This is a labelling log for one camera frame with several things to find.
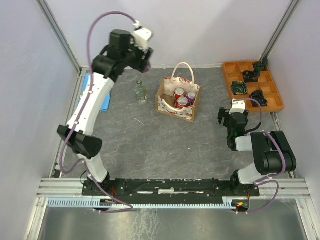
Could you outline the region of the red soda can front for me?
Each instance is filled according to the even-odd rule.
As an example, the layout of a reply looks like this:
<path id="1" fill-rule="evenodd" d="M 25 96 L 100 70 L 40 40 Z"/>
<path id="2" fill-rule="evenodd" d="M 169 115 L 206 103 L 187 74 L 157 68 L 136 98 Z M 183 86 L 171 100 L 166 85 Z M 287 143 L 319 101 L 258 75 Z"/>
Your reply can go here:
<path id="1" fill-rule="evenodd" d="M 176 101 L 176 107 L 178 109 L 183 109 L 183 108 L 187 108 L 189 107 L 190 104 L 189 104 L 189 101 L 186 97 L 182 96 L 180 97 L 177 101 Z"/>

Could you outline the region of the red soda can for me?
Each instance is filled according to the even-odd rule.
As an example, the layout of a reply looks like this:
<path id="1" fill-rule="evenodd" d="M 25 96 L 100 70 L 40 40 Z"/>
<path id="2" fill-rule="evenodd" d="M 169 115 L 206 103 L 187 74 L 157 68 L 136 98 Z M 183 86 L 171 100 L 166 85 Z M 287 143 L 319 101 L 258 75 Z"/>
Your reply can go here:
<path id="1" fill-rule="evenodd" d="M 173 102 L 174 104 L 177 103 L 177 100 L 180 97 L 184 97 L 186 95 L 186 91 L 183 87 L 177 87 L 174 91 L 173 91 Z"/>
<path id="2" fill-rule="evenodd" d="M 189 107 L 190 104 L 189 104 L 189 101 L 186 97 L 182 96 L 180 97 L 177 101 L 176 101 L 176 107 L 178 109 L 183 109 L 183 108 L 187 108 Z"/>

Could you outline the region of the green cap glass soda bottle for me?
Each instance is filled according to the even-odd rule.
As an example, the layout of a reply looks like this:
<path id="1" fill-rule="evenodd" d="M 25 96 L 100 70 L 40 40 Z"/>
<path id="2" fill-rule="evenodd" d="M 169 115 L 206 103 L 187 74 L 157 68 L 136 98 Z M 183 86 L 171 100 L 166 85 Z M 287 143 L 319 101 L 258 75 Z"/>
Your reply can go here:
<path id="1" fill-rule="evenodd" d="M 144 104 L 148 100 L 147 88 L 145 87 L 145 85 L 143 85 L 143 82 L 141 80 L 136 81 L 135 95 L 140 104 Z"/>

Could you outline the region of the red soda can back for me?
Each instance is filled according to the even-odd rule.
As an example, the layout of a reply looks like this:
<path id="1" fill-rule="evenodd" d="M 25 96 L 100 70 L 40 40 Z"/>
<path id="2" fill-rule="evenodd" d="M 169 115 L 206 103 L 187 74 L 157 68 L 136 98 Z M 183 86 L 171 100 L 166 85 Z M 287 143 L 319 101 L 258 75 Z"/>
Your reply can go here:
<path id="1" fill-rule="evenodd" d="M 173 91 L 173 102 L 174 104 L 177 103 L 177 100 L 180 97 L 184 97 L 186 95 L 186 91 L 183 87 L 177 87 L 174 91 Z"/>

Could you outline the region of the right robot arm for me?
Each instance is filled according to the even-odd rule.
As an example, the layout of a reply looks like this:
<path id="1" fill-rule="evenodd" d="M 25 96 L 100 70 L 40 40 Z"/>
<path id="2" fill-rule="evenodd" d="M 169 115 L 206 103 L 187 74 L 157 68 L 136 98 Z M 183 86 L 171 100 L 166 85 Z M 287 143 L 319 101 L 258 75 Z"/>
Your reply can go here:
<path id="1" fill-rule="evenodd" d="M 248 187 L 256 188 L 267 179 L 292 172 L 297 160 L 283 131 L 252 132 L 246 130 L 249 111 L 232 112 L 221 107 L 217 120 L 227 129 L 227 146 L 233 152 L 252 152 L 253 163 L 234 171 L 229 189 L 236 196 Z"/>

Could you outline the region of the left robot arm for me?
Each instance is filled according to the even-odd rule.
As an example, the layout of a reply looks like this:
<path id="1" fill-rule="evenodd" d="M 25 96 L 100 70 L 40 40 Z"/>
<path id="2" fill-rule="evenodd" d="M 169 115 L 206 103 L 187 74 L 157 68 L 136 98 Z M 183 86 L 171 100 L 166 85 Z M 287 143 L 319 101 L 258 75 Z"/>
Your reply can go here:
<path id="1" fill-rule="evenodd" d="M 66 125 L 58 126 L 58 135 L 85 164 L 88 178 L 99 195 L 106 195 L 111 183 L 100 155 L 103 141 L 93 136 L 96 119 L 105 98 L 125 68 L 141 73 L 149 70 L 153 49 L 148 47 L 148 43 L 152 36 L 152 31 L 146 27 L 139 27 L 132 33 L 113 30 L 109 44 L 93 60 L 92 75 L 72 118 Z"/>

